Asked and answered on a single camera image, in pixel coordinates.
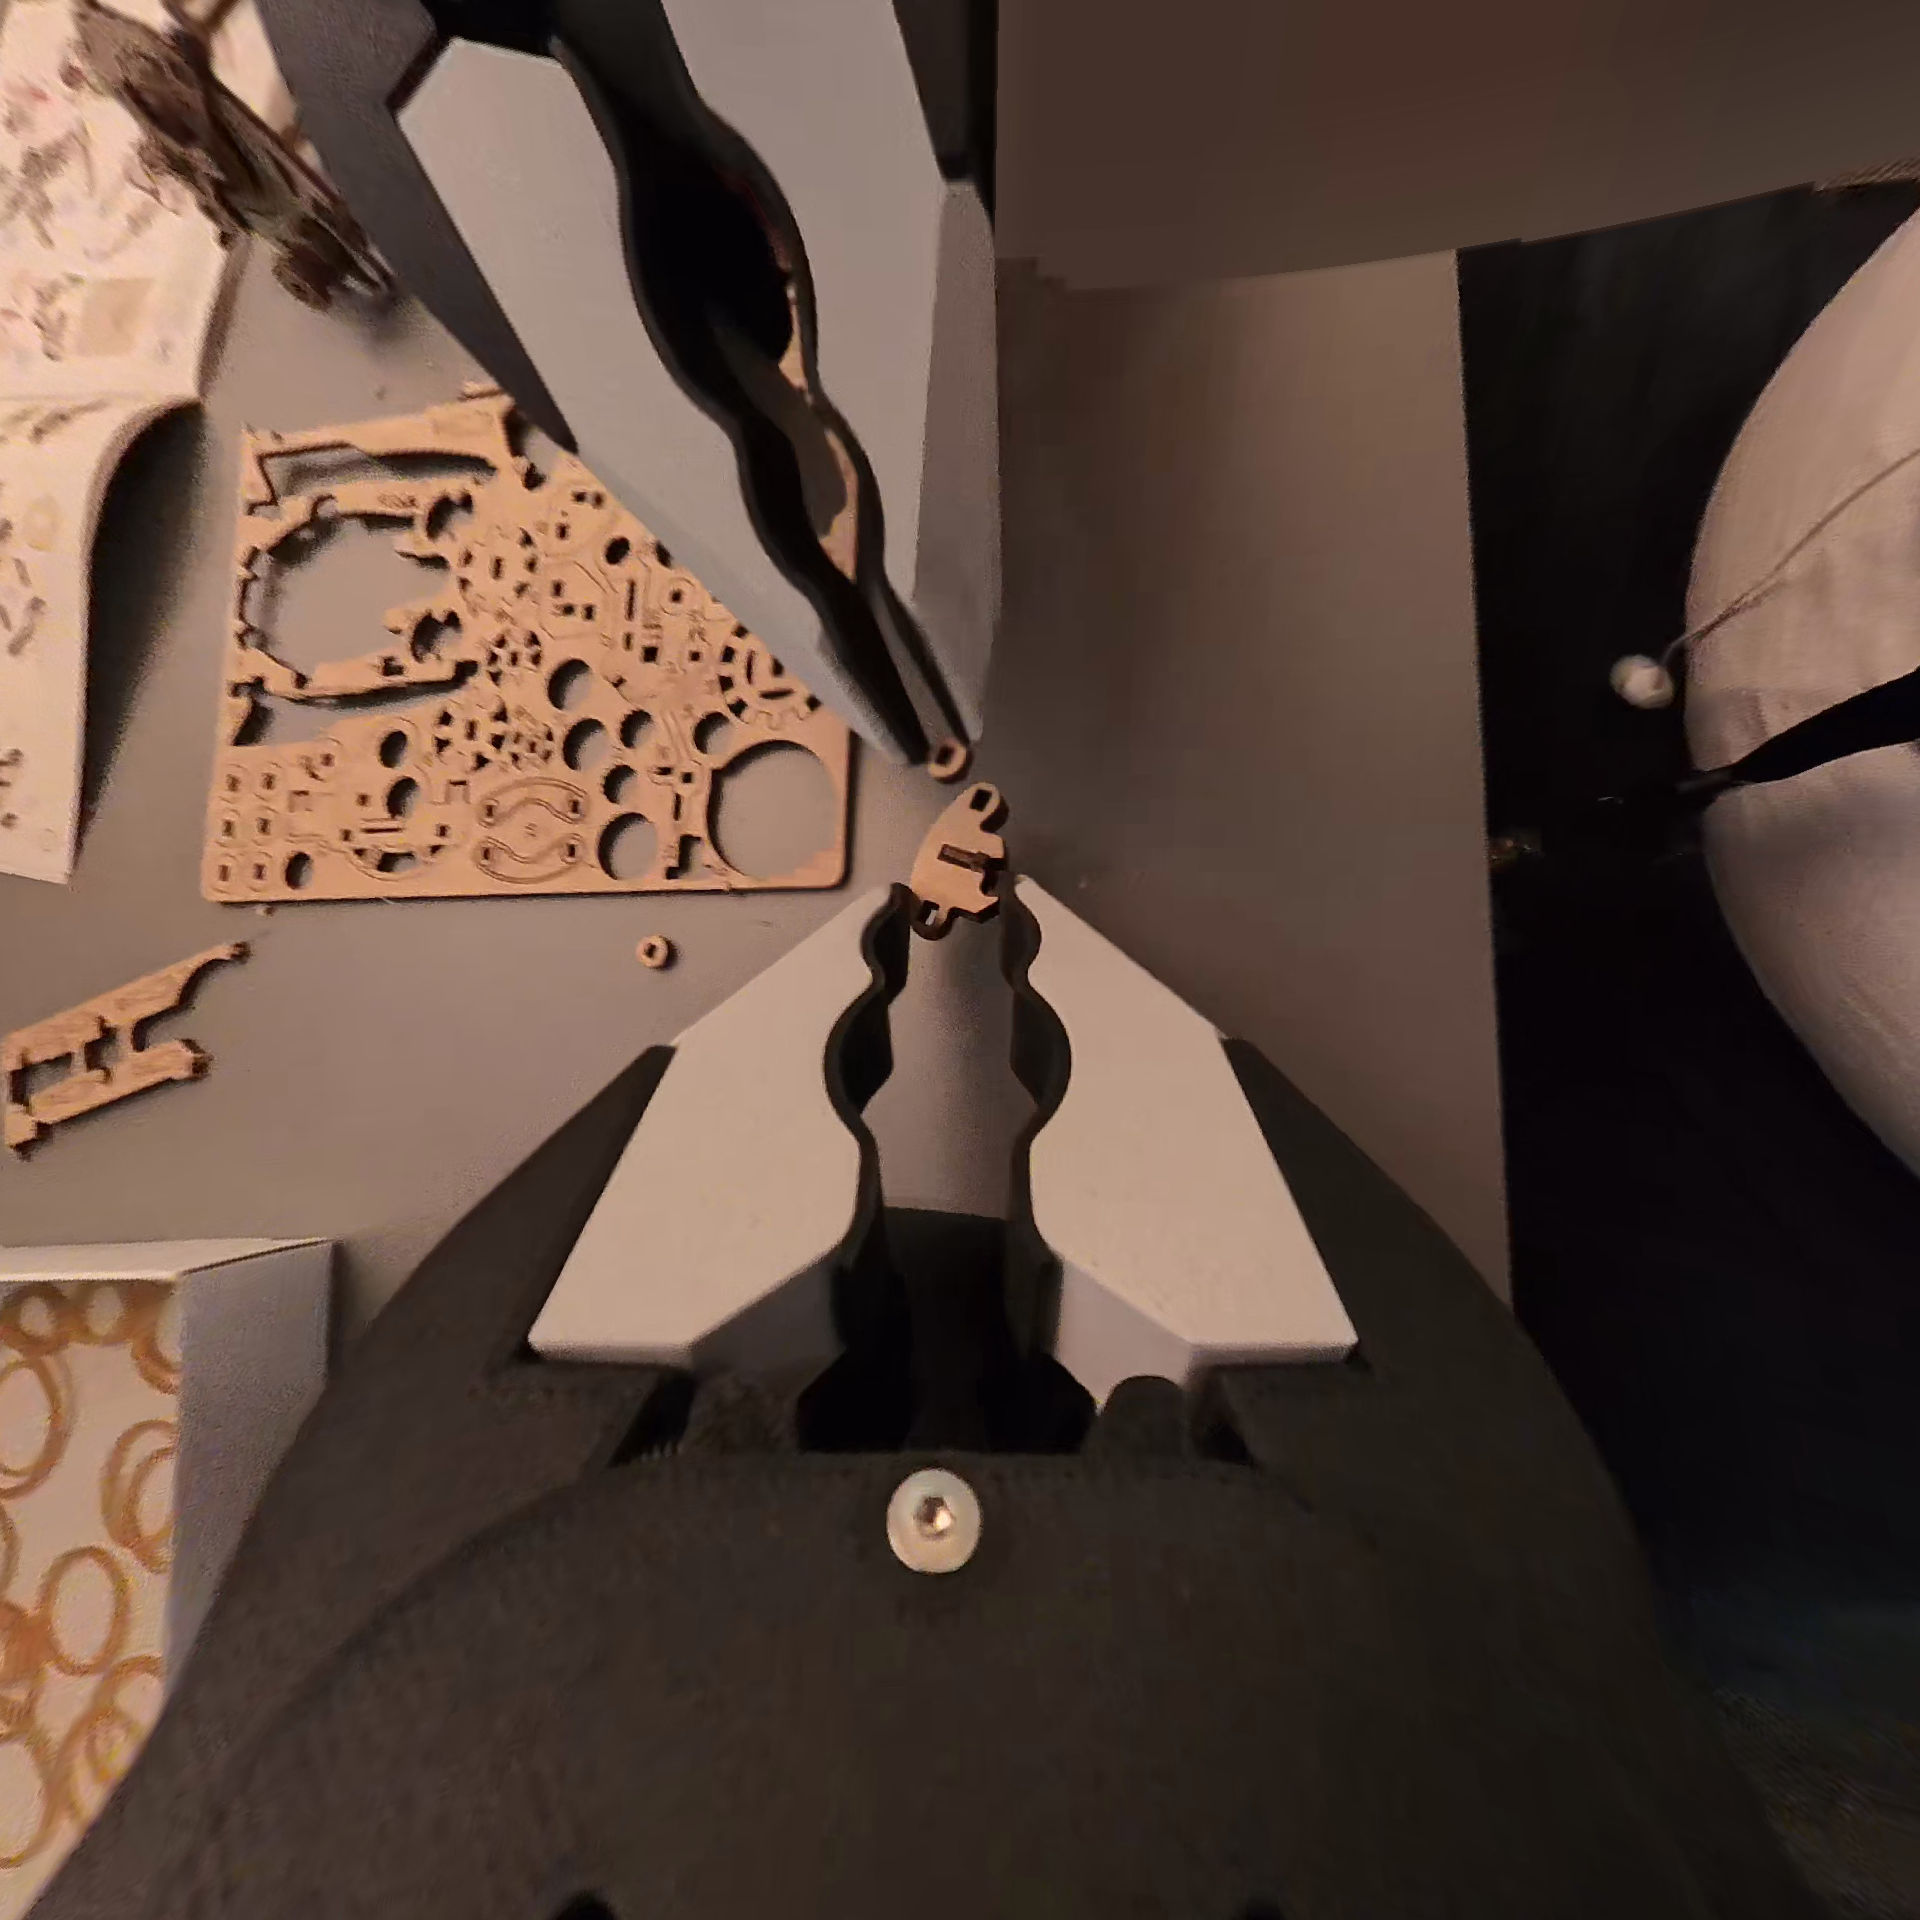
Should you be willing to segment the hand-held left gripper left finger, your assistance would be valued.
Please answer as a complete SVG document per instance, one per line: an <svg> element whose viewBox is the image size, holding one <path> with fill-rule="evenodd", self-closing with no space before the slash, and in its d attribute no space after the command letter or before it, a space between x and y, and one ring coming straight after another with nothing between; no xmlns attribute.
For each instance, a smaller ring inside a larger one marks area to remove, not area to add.
<svg viewBox="0 0 1920 1920"><path fill-rule="evenodd" d="M549 1360L817 1373L880 1283L866 1108L912 947L877 887L683 1029L530 1329Z"/></svg>

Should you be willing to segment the flat wooden frame part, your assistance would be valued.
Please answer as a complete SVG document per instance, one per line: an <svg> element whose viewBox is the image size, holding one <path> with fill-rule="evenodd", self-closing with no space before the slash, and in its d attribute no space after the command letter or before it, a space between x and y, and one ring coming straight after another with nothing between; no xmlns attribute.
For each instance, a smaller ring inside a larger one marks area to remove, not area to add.
<svg viewBox="0 0 1920 1920"><path fill-rule="evenodd" d="M195 1040L149 1040L186 1009L211 969L249 961L252 945L216 945L4 1035L4 1151L27 1156L60 1124L200 1081L211 1056Z"/></svg>

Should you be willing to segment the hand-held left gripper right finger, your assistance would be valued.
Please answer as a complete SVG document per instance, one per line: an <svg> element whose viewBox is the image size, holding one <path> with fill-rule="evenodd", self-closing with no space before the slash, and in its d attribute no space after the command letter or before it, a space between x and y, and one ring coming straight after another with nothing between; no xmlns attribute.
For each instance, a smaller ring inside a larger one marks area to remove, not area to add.
<svg viewBox="0 0 1920 1920"><path fill-rule="evenodd" d="M1226 1035L1026 876L1001 905L1001 976L1030 1103L1006 1219L1021 1344L1096 1409L1131 1381L1350 1359Z"/></svg>

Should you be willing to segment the white box with gold rings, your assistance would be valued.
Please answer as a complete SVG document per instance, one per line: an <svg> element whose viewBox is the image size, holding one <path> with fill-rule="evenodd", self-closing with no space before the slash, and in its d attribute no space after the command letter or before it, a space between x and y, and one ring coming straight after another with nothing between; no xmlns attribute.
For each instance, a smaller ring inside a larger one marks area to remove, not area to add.
<svg viewBox="0 0 1920 1920"><path fill-rule="evenodd" d="M149 1740L329 1370L326 1239L2 1252L2 1915Z"/></svg>

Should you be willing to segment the plywood parts sheet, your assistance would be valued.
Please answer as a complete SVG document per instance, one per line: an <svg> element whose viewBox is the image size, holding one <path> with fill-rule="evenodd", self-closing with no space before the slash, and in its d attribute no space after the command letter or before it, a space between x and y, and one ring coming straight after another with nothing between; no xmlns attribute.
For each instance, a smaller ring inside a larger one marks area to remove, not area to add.
<svg viewBox="0 0 1920 1920"><path fill-rule="evenodd" d="M499 389L238 441L212 905L828 891L854 741ZM360 529L424 577L288 658L280 578Z"/></svg>

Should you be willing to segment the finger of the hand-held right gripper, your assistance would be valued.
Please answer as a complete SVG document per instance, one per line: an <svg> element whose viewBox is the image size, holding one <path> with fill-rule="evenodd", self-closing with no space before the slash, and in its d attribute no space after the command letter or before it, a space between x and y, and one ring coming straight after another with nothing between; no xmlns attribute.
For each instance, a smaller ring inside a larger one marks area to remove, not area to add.
<svg viewBox="0 0 1920 1920"><path fill-rule="evenodd" d="M800 250L800 357L858 475L858 578L934 739L976 741L1001 623L997 8L664 12Z"/></svg>
<svg viewBox="0 0 1920 1920"><path fill-rule="evenodd" d="M810 512L810 475L860 448L781 369L810 348L800 236L666 4L260 13L401 289L858 733L925 761L882 545L844 572Z"/></svg>

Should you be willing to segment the small dark wooden model part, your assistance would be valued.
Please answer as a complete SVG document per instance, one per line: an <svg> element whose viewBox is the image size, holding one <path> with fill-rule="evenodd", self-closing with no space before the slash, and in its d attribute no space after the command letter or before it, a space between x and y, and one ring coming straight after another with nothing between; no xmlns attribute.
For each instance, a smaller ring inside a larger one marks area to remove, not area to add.
<svg viewBox="0 0 1920 1920"><path fill-rule="evenodd" d="M1006 812L997 784L973 781L924 835L907 880L912 930L922 939L940 943L955 921L992 921L998 915Z"/></svg>

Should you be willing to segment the partly assembled wooden model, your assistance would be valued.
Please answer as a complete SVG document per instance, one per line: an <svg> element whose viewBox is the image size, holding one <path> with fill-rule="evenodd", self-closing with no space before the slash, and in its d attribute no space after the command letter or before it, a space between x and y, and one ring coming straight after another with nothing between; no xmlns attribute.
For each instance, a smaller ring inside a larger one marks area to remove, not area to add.
<svg viewBox="0 0 1920 1920"><path fill-rule="evenodd" d="M256 4L75 4L75 77L134 121L134 156L229 244L258 241L277 283L324 312L396 297L348 204L306 156Z"/></svg>

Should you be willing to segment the open instruction booklet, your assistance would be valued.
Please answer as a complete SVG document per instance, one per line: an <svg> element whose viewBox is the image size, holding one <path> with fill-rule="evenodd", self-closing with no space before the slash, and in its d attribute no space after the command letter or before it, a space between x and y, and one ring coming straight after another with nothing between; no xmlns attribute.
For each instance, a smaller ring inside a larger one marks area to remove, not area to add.
<svg viewBox="0 0 1920 1920"><path fill-rule="evenodd" d="M78 10L4 4L2 874L80 842L90 569L128 448L200 405L229 250L80 76Z"/></svg>

